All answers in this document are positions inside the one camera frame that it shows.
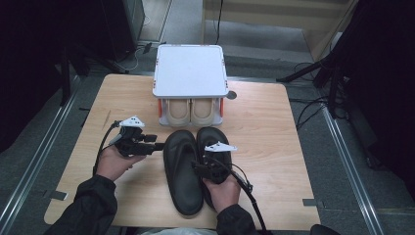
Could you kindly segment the person's light grey clothing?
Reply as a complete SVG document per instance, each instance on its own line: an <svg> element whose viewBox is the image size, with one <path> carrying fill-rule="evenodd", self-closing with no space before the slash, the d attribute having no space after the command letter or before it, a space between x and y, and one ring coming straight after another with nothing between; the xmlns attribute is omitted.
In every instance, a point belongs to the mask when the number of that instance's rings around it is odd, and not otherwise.
<svg viewBox="0 0 415 235"><path fill-rule="evenodd" d="M218 235L214 230L199 229L199 228L164 228L164 229L150 229L139 235Z"/></svg>

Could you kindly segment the dark round object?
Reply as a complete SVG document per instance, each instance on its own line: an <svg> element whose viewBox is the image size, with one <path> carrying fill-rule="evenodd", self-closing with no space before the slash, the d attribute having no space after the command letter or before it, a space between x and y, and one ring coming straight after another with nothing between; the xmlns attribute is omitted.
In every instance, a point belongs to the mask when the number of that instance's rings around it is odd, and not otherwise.
<svg viewBox="0 0 415 235"><path fill-rule="evenodd" d="M337 231L321 224L314 224L310 228L309 235L341 235Z"/></svg>

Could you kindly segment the person's right hand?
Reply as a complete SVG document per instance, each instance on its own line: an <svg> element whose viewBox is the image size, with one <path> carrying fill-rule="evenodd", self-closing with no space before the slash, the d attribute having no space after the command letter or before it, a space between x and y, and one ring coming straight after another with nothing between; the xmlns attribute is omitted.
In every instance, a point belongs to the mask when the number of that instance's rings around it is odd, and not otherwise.
<svg viewBox="0 0 415 235"><path fill-rule="evenodd" d="M241 187L234 176L229 175L220 184L215 184L205 178L203 182L210 192L212 204L217 213L239 203Z"/></svg>

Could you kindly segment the white shoe rack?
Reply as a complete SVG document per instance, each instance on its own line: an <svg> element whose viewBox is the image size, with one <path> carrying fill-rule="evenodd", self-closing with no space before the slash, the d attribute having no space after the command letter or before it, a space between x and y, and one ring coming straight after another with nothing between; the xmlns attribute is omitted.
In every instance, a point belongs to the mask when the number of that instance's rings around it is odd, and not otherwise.
<svg viewBox="0 0 415 235"><path fill-rule="evenodd" d="M217 45L170 45L159 47L155 66L153 94L159 100L159 122L166 118L166 101L187 99L214 100L212 125L223 121L223 101L229 92L222 48Z"/></svg>

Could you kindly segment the black cabinet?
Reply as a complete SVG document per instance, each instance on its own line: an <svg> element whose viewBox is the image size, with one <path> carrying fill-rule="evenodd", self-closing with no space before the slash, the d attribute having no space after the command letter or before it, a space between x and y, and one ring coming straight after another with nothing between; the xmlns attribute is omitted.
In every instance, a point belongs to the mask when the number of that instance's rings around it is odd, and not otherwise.
<svg viewBox="0 0 415 235"><path fill-rule="evenodd" d="M111 58L117 62L134 52L144 25L142 0L101 0Z"/></svg>

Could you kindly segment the person's left hand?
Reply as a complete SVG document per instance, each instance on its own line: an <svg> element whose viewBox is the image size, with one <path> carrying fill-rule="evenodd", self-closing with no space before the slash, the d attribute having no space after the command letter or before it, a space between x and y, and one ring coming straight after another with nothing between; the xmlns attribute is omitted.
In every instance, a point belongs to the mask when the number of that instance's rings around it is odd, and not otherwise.
<svg viewBox="0 0 415 235"><path fill-rule="evenodd" d="M107 147L100 155L96 173L115 181L136 163L145 159L145 156L125 158L115 146Z"/></svg>

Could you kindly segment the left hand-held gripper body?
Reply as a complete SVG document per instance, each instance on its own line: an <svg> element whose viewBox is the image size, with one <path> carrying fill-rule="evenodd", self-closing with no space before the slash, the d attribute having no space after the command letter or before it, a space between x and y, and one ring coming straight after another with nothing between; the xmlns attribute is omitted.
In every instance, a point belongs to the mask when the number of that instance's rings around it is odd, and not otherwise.
<svg viewBox="0 0 415 235"><path fill-rule="evenodd" d="M114 145L124 157L151 155L153 142L145 143L140 140L145 124L137 117L117 120L115 127L119 127L119 134L114 138Z"/></svg>

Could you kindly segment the metal floor rail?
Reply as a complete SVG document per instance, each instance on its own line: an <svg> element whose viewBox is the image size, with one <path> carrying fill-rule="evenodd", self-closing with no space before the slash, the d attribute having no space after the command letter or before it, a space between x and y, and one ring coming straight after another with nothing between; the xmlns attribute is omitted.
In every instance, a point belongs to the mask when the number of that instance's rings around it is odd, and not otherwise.
<svg viewBox="0 0 415 235"><path fill-rule="evenodd" d="M69 95L69 99L59 107L52 123L50 124L48 130L42 138L42 141L40 142L33 157L31 158L28 167L23 174L23 177L19 181L18 186L12 193L5 209L3 209L3 212L0 215L0 234L6 234L7 231L12 227L41 167L46 161L46 158L69 115L70 109L74 103L82 81L83 78L79 75L76 75L69 82L69 87L72 89L72 93Z"/></svg>
<svg viewBox="0 0 415 235"><path fill-rule="evenodd" d="M358 203L359 210L363 216L370 235L385 235L383 226L379 220L376 210L372 204L368 191L353 162L346 141L341 133L338 123L333 119L327 108L323 109L323 116L334 140L340 159L344 166L350 187Z"/></svg>

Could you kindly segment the black tripod stand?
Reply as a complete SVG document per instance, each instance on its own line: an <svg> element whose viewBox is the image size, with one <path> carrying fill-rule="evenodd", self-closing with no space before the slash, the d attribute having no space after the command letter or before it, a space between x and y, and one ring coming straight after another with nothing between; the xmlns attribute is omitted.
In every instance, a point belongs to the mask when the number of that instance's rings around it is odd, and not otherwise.
<svg viewBox="0 0 415 235"><path fill-rule="evenodd" d="M329 53L323 59L290 74L283 78L277 78L277 82L292 82L306 74L318 71L313 79L313 85L315 88L323 88L327 83L330 83L330 89L328 94L328 111L332 118L337 118L337 95L339 91L339 82L343 78L343 72L341 66L338 64L337 55L334 51Z"/></svg>
<svg viewBox="0 0 415 235"><path fill-rule="evenodd" d="M67 44L63 47L61 53L61 78L62 78L62 100L61 105L65 105L70 97L70 76L69 66L72 66L78 75L88 75L90 68L85 60L88 57L93 59L95 54L77 43Z"/></svg>

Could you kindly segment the beige wooden panel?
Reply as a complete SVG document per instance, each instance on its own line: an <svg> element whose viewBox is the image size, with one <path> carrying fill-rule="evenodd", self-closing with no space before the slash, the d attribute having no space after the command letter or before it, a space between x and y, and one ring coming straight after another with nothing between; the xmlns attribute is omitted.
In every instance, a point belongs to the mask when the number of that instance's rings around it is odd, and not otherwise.
<svg viewBox="0 0 415 235"><path fill-rule="evenodd" d="M359 0L202 0L202 23L232 23L300 28L314 61L324 57L343 31Z"/></svg>

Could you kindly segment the black slipper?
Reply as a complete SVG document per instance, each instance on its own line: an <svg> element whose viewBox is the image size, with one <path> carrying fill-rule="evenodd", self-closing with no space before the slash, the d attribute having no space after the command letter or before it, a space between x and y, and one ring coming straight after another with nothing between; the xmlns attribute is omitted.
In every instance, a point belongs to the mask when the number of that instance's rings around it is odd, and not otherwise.
<svg viewBox="0 0 415 235"><path fill-rule="evenodd" d="M197 146L199 150L198 160L202 157L203 147L207 144L216 143L220 141L229 144L225 134L215 127L203 127L197 133Z"/></svg>
<svg viewBox="0 0 415 235"><path fill-rule="evenodd" d="M163 148L164 171L171 200L183 215L197 214L204 204L200 177L192 164L198 161L194 135L188 130L170 134Z"/></svg>

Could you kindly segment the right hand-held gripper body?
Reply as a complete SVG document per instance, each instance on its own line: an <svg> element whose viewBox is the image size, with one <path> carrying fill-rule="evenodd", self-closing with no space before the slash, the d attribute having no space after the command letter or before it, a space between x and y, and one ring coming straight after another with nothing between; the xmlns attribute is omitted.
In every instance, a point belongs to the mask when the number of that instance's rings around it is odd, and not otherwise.
<svg viewBox="0 0 415 235"><path fill-rule="evenodd" d="M231 174L231 153L237 150L236 146L220 141L205 145L202 150L202 157L196 162L203 165L204 170L195 173L201 178L211 180L213 183L222 183Z"/></svg>

